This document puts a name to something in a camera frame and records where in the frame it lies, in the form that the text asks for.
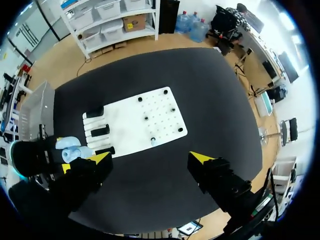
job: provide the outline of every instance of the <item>cable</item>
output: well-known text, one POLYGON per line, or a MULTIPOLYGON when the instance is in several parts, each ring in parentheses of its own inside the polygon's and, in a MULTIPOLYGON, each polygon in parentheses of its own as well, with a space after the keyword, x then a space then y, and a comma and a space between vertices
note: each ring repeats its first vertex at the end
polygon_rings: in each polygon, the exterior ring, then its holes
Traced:
POLYGON ((273 199, 274 199, 275 222, 276 222, 276 221, 278 221, 278 218, 279 218, 279 208, 278 208, 278 202, 277 202, 277 198, 276 198, 274 175, 272 174, 272 171, 270 172, 270 181, 271 181, 271 188, 272 188, 272 194, 273 194, 273 199))
POLYGON ((268 168, 268 171, 266 173, 266 177, 265 177, 265 180, 264 180, 264 184, 263 184, 263 187, 261 188, 261 192, 260 192, 260 195, 259 197, 257 197, 256 199, 256 202, 254 203, 254 208, 256 208, 263 200, 264 196, 265 196, 265 193, 266 193, 266 190, 267 190, 267 186, 268 186, 268 182, 269 182, 269 175, 271 174, 271 168, 269 167, 268 168))
POLYGON ((80 71, 80 69, 81 69, 85 64, 88 64, 88 63, 90 63, 91 61, 92 61, 91 58, 86 59, 86 57, 84 57, 84 63, 82 63, 82 65, 79 67, 78 71, 76 72, 76 76, 77 76, 77 77, 79 77, 79 71, 80 71))
POLYGON ((196 231, 197 226, 195 226, 195 228, 193 229, 193 231, 191 232, 191 234, 188 236, 188 238, 186 240, 189 240, 189 238, 191 237, 192 234, 194 234, 194 232, 196 231))

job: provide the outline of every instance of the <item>light blue cloth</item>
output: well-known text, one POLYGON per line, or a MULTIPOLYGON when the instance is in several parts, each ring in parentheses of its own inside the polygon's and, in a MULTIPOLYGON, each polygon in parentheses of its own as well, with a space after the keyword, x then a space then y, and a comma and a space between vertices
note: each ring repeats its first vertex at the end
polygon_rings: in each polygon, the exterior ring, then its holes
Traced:
POLYGON ((76 138, 75 136, 62 137, 55 143, 55 149, 60 149, 60 150, 74 147, 74 146, 77 146, 77 147, 81 146, 79 139, 76 138))
POLYGON ((67 164, 77 158, 87 159, 94 154, 94 151, 87 147, 81 146, 78 138, 75 136, 67 136, 56 141, 55 149, 62 150, 62 159, 67 164))
POLYGON ((77 158, 87 159, 94 154, 94 151, 87 146, 71 146, 62 150, 62 159, 67 164, 77 158))

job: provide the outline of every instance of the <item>office chair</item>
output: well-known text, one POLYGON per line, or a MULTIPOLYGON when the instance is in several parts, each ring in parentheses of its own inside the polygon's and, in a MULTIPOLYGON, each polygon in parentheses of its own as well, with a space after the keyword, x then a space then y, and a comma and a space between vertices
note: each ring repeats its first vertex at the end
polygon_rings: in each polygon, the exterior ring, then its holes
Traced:
POLYGON ((268 143, 268 139, 270 138, 278 138, 281 139, 281 145, 284 147, 287 143, 291 143, 298 139, 298 125, 297 119, 294 117, 289 120, 280 122, 280 132, 268 134, 267 131, 259 130, 261 144, 265 145, 268 143))
POLYGON ((216 5, 216 13, 211 21, 211 29, 205 36, 211 36, 218 39, 217 44, 219 44, 222 39, 226 40, 226 43, 231 43, 231 39, 236 30, 236 17, 223 7, 216 5))
POLYGON ((243 84, 240 76, 245 77, 249 82, 249 87, 252 92, 249 92, 249 97, 256 97, 266 90, 274 86, 274 82, 265 65, 261 63, 258 56, 249 48, 246 54, 235 64, 235 74, 239 81, 243 84))

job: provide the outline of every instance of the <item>red object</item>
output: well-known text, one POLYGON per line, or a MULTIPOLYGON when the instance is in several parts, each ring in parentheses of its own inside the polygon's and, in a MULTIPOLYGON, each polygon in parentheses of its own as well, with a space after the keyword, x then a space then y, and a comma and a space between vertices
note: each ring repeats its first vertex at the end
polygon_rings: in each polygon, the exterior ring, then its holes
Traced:
POLYGON ((22 66, 22 70, 23 70, 24 72, 26 72, 26 73, 29 73, 30 67, 29 67, 27 64, 24 64, 24 65, 22 66))

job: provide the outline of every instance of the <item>metal rack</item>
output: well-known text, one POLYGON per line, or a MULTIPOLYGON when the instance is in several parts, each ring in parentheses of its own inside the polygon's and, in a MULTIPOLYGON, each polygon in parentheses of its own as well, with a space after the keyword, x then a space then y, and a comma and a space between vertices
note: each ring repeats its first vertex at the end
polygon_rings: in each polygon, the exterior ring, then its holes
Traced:
POLYGON ((56 1, 57 3, 57 10, 59 11, 59 14, 61 15, 62 20, 64 21, 66 27, 70 31, 71 35, 73 36, 76 44, 79 46, 83 54, 87 59, 90 59, 90 53, 102 49, 104 47, 123 42, 126 40, 130 39, 135 39, 135 38, 141 38, 141 37, 146 37, 146 36, 153 36, 154 35, 154 40, 158 40, 158 35, 159 35, 159 17, 160 17, 160 0, 155 0, 155 5, 153 7, 153 0, 146 0, 146 8, 145 9, 139 9, 139 10, 132 10, 132 11, 127 11, 125 8, 121 9, 121 14, 115 17, 111 17, 108 19, 99 19, 96 18, 94 19, 94 22, 86 27, 83 27, 82 29, 76 29, 71 26, 70 20, 67 16, 70 11, 72 11, 74 8, 85 4, 88 2, 96 2, 95 0, 78 0, 76 3, 68 6, 65 9, 62 9, 61 6, 59 5, 59 1, 56 1), (110 22, 112 20, 116 19, 121 19, 124 17, 128 16, 133 16, 133 15, 139 15, 139 14, 149 14, 151 17, 147 17, 147 24, 145 26, 145 29, 143 30, 137 30, 137 31, 132 31, 132 32, 126 32, 124 33, 123 37, 116 40, 116 41, 103 41, 102 44, 97 45, 96 47, 92 48, 86 48, 84 44, 78 39, 78 35, 82 34, 84 31, 89 30, 93 27, 99 26, 101 24, 110 22))

